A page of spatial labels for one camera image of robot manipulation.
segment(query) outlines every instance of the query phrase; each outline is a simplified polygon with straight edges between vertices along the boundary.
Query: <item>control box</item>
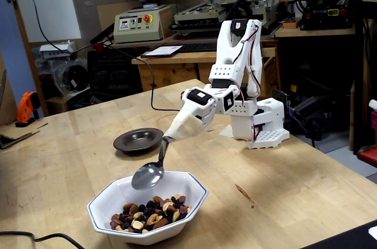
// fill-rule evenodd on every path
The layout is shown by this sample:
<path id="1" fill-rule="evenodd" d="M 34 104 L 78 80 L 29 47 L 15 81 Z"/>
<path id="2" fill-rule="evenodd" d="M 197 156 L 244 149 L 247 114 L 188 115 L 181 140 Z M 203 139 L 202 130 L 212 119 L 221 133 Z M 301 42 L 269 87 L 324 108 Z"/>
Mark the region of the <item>control box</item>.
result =
<path id="1" fill-rule="evenodd" d="M 152 10 L 132 10 L 117 15 L 114 25 L 114 41 L 118 44 L 168 38 L 173 34 L 169 28 L 172 17 L 169 6 Z"/>

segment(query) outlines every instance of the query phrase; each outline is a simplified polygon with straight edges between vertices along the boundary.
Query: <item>keyboard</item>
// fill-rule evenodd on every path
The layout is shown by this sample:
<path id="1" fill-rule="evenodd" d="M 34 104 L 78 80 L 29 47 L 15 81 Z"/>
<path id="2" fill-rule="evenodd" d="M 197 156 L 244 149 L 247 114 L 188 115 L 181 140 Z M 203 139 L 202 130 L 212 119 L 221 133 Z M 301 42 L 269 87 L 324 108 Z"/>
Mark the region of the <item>keyboard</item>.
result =
<path id="1" fill-rule="evenodd" d="M 216 52 L 217 43 L 197 43 L 197 44 L 184 44 L 178 50 L 179 53 L 194 53 L 194 52 Z"/>

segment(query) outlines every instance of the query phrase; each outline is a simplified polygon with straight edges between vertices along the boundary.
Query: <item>almond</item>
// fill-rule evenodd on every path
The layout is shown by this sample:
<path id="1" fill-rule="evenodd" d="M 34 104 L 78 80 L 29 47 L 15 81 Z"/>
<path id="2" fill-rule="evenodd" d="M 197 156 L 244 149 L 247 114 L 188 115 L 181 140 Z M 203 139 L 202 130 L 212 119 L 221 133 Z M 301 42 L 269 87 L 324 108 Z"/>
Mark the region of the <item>almond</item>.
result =
<path id="1" fill-rule="evenodd" d="M 114 214 L 114 215 L 111 217 L 111 220 L 119 220 L 119 215 L 118 215 L 118 214 Z"/>
<path id="2" fill-rule="evenodd" d="M 153 200 L 154 202 L 161 202 L 163 199 L 162 199 L 160 196 L 154 196 L 154 197 L 152 198 L 152 200 Z"/>
<path id="3" fill-rule="evenodd" d="M 138 218 L 139 216 L 143 215 L 143 212 L 137 212 L 134 214 L 134 218 Z"/>
<path id="4" fill-rule="evenodd" d="M 133 205 L 131 206 L 131 208 L 130 208 L 130 215 L 134 215 L 134 214 L 136 214 L 137 212 L 139 212 L 139 206 L 133 204 Z"/>
<path id="5" fill-rule="evenodd" d="M 169 207 L 169 205 L 174 205 L 173 202 L 166 202 L 164 205 L 163 205 L 163 211 L 166 211 L 167 207 Z"/>
<path id="6" fill-rule="evenodd" d="M 136 230 L 140 230 L 144 227 L 144 224 L 140 221 L 134 221 L 132 224 L 132 227 L 135 228 Z"/>
<path id="7" fill-rule="evenodd" d="M 124 204 L 123 209 L 127 210 L 127 209 L 131 208 L 133 205 L 134 205 L 134 203 Z"/>
<path id="8" fill-rule="evenodd" d="M 152 225 L 156 221 L 156 218 L 158 217 L 158 214 L 151 215 L 147 220 L 147 225 Z"/>
<path id="9" fill-rule="evenodd" d="M 173 214 L 173 222 L 175 222 L 178 218 L 179 218 L 179 211 L 176 211 L 176 212 Z"/>
<path id="10" fill-rule="evenodd" d="M 172 210 L 173 212 L 176 212 L 176 211 L 177 211 L 177 209 L 174 208 L 174 206 L 172 206 L 172 205 L 169 205 L 167 208 L 170 209 L 170 210 Z"/>
<path id="11" fill-rule="evenodd" d="M 163 218 L 162 220 L 159 220 L 154 224 L 153 229 L 155 230 L 157 228 L 163 227 L 167 225 L 168 223 L 169 221 L 166 218 Z"/>

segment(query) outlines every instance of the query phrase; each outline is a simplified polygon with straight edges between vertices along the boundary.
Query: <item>robotic arm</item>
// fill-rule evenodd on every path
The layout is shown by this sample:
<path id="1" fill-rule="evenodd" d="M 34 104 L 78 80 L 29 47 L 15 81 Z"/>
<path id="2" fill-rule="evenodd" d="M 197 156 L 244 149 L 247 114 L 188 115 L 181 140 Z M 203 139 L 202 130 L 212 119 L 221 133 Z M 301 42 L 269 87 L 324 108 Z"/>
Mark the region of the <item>robotic arm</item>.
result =
<path id="1" fill-rule="evenodd" d="M 269 99 L 265 103 L 267 106 L 261 108 L 263 112 L 260 115 L 263 118 L 259 119 L 259 124 L 256 123 L 258 116 L 254 116 L 259 109 L 256 98 L 260 95 L 263 65 L 260 52 L 261 28 L 262 23 L 257 20 L 223 22 L 217 41 L 216 63 L 212 66 L 209 77 L 211 83 L 204 88 L 193 87 L 184 92 L 183 107 L 165 133 L 166 137 L 182 140 L 199 135 L 212 122 L 215 114 L 230 115 L 234 137 L 248 141 L 249 148 L 259 148 L 255 143 L 262 126 L 273 131 L 277 127 L 279 130 L 283 129 L 284 107 L 281 102 Z M 244 94 L 241 85 L 245 69 L 249 80 Z M 278 118 L 269 118 L 271 111 L 274 110 L 275 113 L 276 109 L 279 110 Z M 262 122 L 266 119 L 271 120 L 268 124 L 274 124 L 267 127 L 267 123 Z M 285 134 L 284 139 L 289 138 L 287 131 L 282 130 L 282 133 Z"/>

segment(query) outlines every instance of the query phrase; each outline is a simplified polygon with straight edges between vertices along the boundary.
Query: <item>dark plate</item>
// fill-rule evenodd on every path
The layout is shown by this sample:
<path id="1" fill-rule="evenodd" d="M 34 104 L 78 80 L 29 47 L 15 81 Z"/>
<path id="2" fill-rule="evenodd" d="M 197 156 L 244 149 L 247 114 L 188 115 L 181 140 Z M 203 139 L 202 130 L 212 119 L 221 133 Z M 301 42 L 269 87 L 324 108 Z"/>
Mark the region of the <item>dark plate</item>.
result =
<path id="1" fill-rule="evenodd" d="M 123 152 L 142 151 L 161 142 L 164 133 L 156 128 L 131 130 L 115 139 L 113 146 Z"/>

